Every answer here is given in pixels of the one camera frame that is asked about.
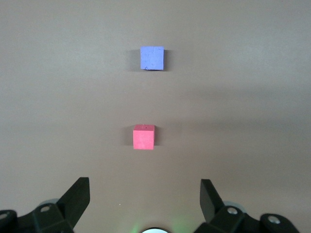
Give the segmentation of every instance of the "blue cube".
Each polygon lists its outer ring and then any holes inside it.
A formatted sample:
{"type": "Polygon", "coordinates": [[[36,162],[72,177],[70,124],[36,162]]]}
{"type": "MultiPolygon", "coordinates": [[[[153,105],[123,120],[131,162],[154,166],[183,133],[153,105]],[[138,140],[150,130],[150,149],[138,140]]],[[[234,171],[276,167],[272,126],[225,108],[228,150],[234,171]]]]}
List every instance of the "blue cube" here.
{"type": "Polygon", "coordinates": [[[145,70],[164,69],[164,47],[144,46],[140,48],[140,68],[145,70]]]}

